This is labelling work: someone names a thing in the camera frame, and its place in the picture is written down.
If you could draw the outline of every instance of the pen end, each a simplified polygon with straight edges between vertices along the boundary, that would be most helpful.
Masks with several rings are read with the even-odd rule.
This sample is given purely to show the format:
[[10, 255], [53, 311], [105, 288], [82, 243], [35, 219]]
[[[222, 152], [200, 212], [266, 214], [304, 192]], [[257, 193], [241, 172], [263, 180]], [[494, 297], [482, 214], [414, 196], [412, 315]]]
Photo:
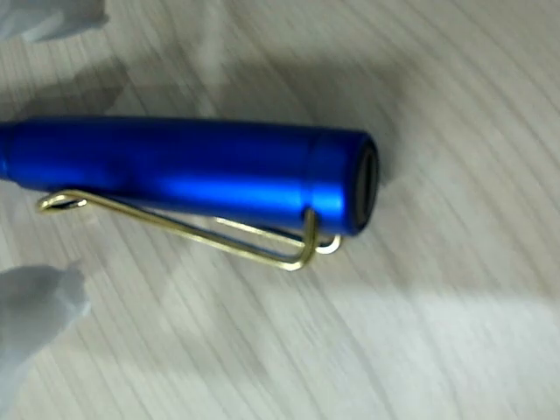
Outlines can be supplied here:
[[11, 142], [11, 128], [0, 124], [0, 179], [8, 179], [8, 149]]

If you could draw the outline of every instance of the gold pocket clip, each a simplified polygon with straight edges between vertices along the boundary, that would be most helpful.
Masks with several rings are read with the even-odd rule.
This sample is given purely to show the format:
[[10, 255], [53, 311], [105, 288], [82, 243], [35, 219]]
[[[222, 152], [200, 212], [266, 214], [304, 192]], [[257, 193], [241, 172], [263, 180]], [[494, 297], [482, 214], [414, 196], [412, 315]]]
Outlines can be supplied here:
[[269, 249], [259, 248], [244, 241], [237, 241], [223, 234], [188, 225], [170, 217], [151, 213], [139, 207], [82, 190], [61, 190], [47, 195], [38, 201], [37, 209], [43, 214], [55, 214], [64, 210], [84, 207], [86, 204], [129, 216], [138, 221], [143, 221], [152, 226], [162, 228], [172, 234], [183, 236], [196, 242], [205, 243], [206, 245], [210, 245], [211, 247], [236, 256], [242, 256], [249, 260], [265, 263], [288, 271], [301, 269], [312, 259], [315, 253], [333, 253], [340, 247], [342, 241], [340, 235], [335, 235], [328, 242], [323, 243], [319, 241], [318, 217], [310, 208], [305, 210], [304, 213], [304, 229], [301, 237], [281, 230], [253, 227], [232, 220], [215, 218], [215, 220], [222, 225], [297, 247], [298, 251], [293, 255], [278, 254]]

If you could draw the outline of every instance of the white glove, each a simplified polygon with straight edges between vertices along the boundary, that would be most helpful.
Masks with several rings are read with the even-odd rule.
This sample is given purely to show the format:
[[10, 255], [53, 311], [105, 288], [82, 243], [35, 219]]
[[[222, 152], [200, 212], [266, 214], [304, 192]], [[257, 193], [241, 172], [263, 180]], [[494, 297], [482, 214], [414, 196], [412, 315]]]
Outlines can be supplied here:
[[12, 405], [33, 355], [88, 310], [84, 278], [75, 267], [0, 273], [0, 418]]
[[69, 37], [103, 26], [104, 0], [0, 0], [0, 40], [28, 42]]

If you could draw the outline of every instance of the wood grain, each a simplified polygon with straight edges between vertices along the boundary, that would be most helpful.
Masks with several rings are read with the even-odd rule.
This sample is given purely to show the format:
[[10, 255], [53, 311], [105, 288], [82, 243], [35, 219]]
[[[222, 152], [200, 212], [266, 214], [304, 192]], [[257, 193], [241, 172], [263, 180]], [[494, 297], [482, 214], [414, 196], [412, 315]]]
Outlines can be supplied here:
[[4, 120], [219, 116], [358, 127], [362, 236], [283, 273], [0, 185], [0, 269], [78, 263], [92, 314], [12, 418], [560, 417], [560, 5], [121, 0], [0, 49]]

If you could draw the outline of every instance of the blue pen cap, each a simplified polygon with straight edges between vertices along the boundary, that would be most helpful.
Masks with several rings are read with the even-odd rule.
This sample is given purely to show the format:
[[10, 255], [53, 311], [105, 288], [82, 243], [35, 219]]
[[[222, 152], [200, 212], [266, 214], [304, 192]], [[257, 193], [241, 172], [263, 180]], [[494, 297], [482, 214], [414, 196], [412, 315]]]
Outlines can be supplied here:
[[363, 131], [157, 118], [44, 118], [0, 127], [3, 176], [23, 187], [82, 189], [139, 206], [272, 228], [356, 235], [378, 184]]

